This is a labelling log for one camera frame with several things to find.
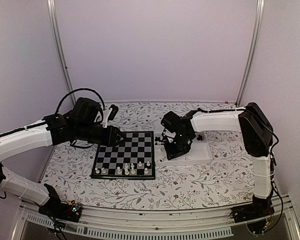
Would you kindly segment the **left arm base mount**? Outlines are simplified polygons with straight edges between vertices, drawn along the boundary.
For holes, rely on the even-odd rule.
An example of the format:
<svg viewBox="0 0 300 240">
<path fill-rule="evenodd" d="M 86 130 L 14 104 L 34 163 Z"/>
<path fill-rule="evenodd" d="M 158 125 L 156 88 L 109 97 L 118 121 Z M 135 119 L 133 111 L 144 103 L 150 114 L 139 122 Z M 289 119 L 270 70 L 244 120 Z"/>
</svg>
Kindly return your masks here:
<svg viewBox="0 0 300 240">
<path fill-rule="evenodd" d="M 60 199 L 50 198 L 44 205 L 40 205 L 38 212 L 52 219 L 60 219 L 78 223 L 82 214 L 83 205 L 71 200 L 62 202 Z"/>
</svg>

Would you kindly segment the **black grey chessboard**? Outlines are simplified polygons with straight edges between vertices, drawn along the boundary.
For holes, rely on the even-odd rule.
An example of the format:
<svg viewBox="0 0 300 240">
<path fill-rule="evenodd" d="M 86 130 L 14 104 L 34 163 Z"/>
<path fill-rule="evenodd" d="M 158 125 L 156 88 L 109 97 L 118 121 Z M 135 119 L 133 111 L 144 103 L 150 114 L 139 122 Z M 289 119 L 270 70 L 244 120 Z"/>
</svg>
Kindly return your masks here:
<svg viewBox="0 0 300 240">
<path fill-rule="evenodd" d="M 125 141 L 117 146 L 99 145 L 97 147 L 94 163 L 90 177 L 92 179 L 127 179 L 127 180 L 154 180 L 155 171 L 155 142 L 153 131 L 126 131 Z M 142 162 L 143 166 L 139 167 L 138 163 Z M 134 164 L 136 174 L 131 174 L 131 164 Z M 117 173 L 117 167 L 122 169 L 122 174 Z M 129 175 L 125 175 L 125 170 L 129 170 Z"/>
</svg>

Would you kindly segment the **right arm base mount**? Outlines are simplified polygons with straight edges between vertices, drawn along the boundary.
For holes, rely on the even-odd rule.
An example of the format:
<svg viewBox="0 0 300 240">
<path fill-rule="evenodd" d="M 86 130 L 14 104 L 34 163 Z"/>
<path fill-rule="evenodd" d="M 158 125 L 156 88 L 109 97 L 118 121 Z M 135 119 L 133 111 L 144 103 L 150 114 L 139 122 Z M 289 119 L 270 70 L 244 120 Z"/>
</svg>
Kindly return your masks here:
<svg viewBox="0 0 300 240">
<path fill-rule="evenodd" d="M 236 206 L 231 209 L 229 217 L 235 223 L 251 221 L 266 216 L 272 217 L 275 213 L 271 200 L 253 198 L 252 203 Z M 263 218 L 259 221 L 254 221 L 247 224 L 248 230 L 255 235 L 264 234 L 270 224 L 269 220 Z"/>
</svg>

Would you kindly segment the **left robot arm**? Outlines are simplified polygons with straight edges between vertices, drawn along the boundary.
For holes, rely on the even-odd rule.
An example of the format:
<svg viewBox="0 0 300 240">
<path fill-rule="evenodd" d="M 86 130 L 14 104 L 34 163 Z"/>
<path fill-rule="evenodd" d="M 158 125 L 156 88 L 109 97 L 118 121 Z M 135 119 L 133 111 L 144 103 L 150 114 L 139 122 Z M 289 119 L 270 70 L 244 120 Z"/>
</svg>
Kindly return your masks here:
<svg viewBox="0 0 300 240">
<path fill-rule="evenodd" d="M 80 97 L 67 113 L 60 114 L 66 97 L 57 105 L 55 112 L 30 125 L 0 133 L 0 191 L 21 199 L 33 201 L 44 207 L 53 217 L 64 213 L 64 205 L 56 190 L 48 184 L 35 183 L 4 168 L 2 161 L 15 155 L 41 148 L 76 141 L 89 144 L 117 146 L 124 139 L 118 127 L 109 125 L 119 108 L 106 107 L 103 99 L 94 101 Z"/>
</svg>

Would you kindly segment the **white plastic tray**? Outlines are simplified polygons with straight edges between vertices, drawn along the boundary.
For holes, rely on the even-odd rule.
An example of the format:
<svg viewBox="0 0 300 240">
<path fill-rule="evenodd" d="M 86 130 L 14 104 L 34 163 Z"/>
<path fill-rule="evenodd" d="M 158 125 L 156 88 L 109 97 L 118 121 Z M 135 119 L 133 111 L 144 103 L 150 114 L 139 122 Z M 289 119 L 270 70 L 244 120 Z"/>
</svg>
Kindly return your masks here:
<svg viewBox="0 0 300 240">
<path fill-rule="evenodd" d="M 197 140 L 198 135 L 203 136 L 202 141 Z M 209 148 L 206 134 L 204 132 L 195 133 L 195 138 L 192 140 L 191 149 L 184 156 L 189 157 L 190 160 L 177 161 L 177 162 L 156 162 L 154 157 L 154 161 L 157 167 L 193 166 L 193 165 L 202 165 L 202 164 L 209 163 L 212 160 L 212 153 Z"/>
</svg>

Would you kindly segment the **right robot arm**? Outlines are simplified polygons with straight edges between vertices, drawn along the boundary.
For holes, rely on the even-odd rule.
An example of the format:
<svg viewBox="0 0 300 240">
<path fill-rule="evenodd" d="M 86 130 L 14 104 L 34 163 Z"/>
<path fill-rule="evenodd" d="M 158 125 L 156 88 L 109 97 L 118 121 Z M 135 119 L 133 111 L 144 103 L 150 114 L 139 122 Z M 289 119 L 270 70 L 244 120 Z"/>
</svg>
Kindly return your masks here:
<svg viewBox="0 0 300 240">
<path fill-rule="evenodd" d="M 244 149 L 252 160 L 254 170 L 254 194 L 248 213 L 252 218 L 259 218 L 268 210 L 274 193 L 272 181 L 277 165 L 273 148 L 279 143 L 279 138 L 255 102 L 230 110 L 198 108 L 184 116 L 169 111 L 160 123 L 164 129 L 174 134 L 174 137 L 163 137 L 168 160 L 189 153 L 197 133 L 206 131 L 241 133 Z"/>
</svg>

